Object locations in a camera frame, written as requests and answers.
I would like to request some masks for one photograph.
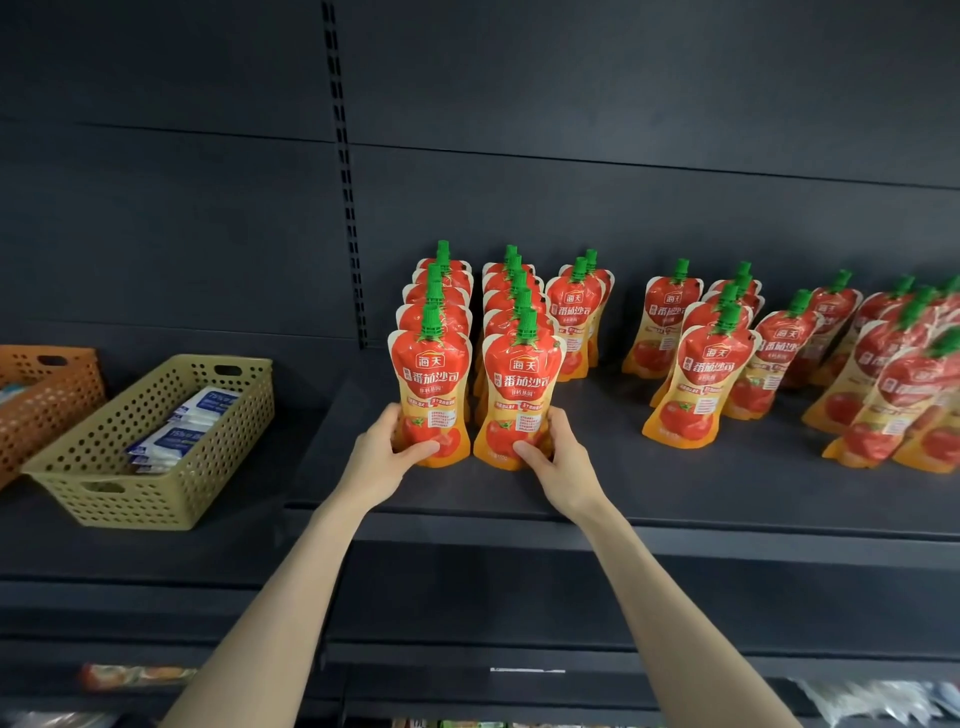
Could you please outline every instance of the hand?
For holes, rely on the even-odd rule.
[[[550,407],[546,419],[553,438],[553,462],[547,460],[540,449],[522,440],[514,443],[514,451],[537,474],[554,508],[580,524],[582,518],[607,503],[607,497],[590,464],[587,449],[577,442],[570,429],[566,412],[560,407]]]
[[[333,492],[349,498],[364,512],[392,496],[412,465],[440,449],[436,440],[427,440],[403,452],[394,452],[390,441],[400,413],[399,404],[388,404],[376,422],[357,437],[344,474]]]

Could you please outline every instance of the orange basket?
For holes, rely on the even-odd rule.
[[[0,404],[0,488],[106,401],[93,349],[0,346],[0,388],[8,384],[27,389]]]

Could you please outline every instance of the dark gray back panel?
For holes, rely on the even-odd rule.
[[[352,142],[960,186],[952,0],[351,0]]]
[[[873,291],[898,274],[960,272],[960,192],[358,147],[353,185],[374,345],[439,237],[474,266],[516,243],[544,279],[595,247],[613,270],[604,328],[633,336],[643,286],[678,256],[708,283],[750,259],[770,304],[841,267]]]
[[[0,123],[8,317],[355,338],[332,144]]]
[[[321,3],[8,0],[0,115],[332,141]]]

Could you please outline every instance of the right hand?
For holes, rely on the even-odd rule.
[[[514,452],[529,465],[553,507],[574,523],[607,503],[597,475],[590,464],[587,449],[577,442],[570,420],[560,407],[550,407],[546,415],[553,438],[553,462],[537,447],[519,440]]]

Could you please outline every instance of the forearm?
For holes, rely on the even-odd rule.
[[[336,492],[317,509],[161,728],[294,724],[337,573],[365,512]]]
[[[579,524],[610,579],[668,725],[799,725],[608,501]]]

